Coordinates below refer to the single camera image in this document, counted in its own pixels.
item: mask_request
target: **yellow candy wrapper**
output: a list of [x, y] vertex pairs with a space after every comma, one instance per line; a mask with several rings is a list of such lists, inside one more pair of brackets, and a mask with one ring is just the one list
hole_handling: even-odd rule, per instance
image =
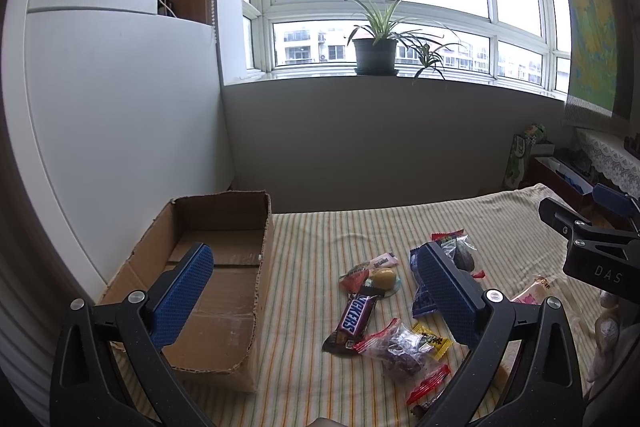
[[412, 330], [414, 333], [418, 333], [427, 337], [427, 343], [430, 344], [430, 346], [433, 346], [433, 349], [436, 350], [435, 353], [432, 353], [433, 358], [436, 360], [440, 360], [447, 352], [447, 349], [449, 349], [451, 344], [453, 344], [453, 341], [451, 339], [437, 336], [427, 326], [420, 322], [416, 322]]

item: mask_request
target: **metal screw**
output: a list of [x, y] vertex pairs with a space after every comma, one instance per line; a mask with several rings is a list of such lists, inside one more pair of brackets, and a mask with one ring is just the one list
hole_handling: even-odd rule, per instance
[[70, 308], [73, 311], [77, 311], [84, 306], [84, 301], [82, 299], [73, 299], [70, 304]]
[[546, 300], [546, 303], [555, 310], [559, 310], [562, 306], [562, 302], [560, 302], [560, 299], [558, 299], [557, 297], [549, 297]]
[[145, 293], [141, 292], [140, 290], [131, 292], [129, 294], [129, 297], [127, 298], [127, 300], [132, 303], [132, 304], [137, 304], [140, 301], [143, 301], [145, 299]]
[[486, 298], [491, 302], [500, 302], [502, 300], [502, 294], [498, 290], [489, 290], [486, 293]]

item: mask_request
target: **yellow candy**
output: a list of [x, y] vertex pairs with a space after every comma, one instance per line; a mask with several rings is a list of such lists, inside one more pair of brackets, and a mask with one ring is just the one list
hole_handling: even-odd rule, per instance
[[371, 271], [369, 278], [373, 288], [379, 288], [385, 292], [391, 291], [396, 285], [396, 272], [391, 268], [378, 268]]
[[433, 331], [431, 331], [427, 326], [422, 324], [421, 322], [416, 322], [414, 327], [412, 328], [414, 333], [420, 333], [426, 337], [427, 343], [431, 344], [436, 350], [433, 358], [436, 360], [440, 360], [442, 356], [447, 352], [447, 349], [453, 344], [451, 339], [446, 337], [439, 337]]

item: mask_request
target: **blue gripper pad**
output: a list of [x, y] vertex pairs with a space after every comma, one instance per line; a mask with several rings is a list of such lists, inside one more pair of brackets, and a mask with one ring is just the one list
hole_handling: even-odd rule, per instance
[[[193, 248], [197, 248], [195, 254], [192, 254]], [[150, 337], [156, 349], [162, 349], [176, 341], [213, 273], [213, 254], [207, 245], [194, 245], [186, 256], [190, 254], [192, 257], [186, 266], [179, 263], [171, 272], [162, 274], [164, 276], [180, 272], [153, 309]]]
[[474, 349], [484, 328], [486, 308], [480, 285], [456, 268], [437, 243], [422, 245], [417, 263], [418, 273], [456, 341]]
[[622, 194], [622, 192], [613, 190], [613, 188], [609, 188], [606, 185], [598, 183], [593, 187], [591, 196], [597, 204], [608, 208], [620, 217], [634, 217], [638, 213], [631, 199]]

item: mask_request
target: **lace tablecloth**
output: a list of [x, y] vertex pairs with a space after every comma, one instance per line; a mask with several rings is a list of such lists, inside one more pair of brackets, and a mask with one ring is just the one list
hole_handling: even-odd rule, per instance
[[575, 130], [580, 148], [587, 153], [598, 172], [604, 174], [621, 190], [640, 197], [640, 160], [631, 156], [622, 139], [588, 129]]

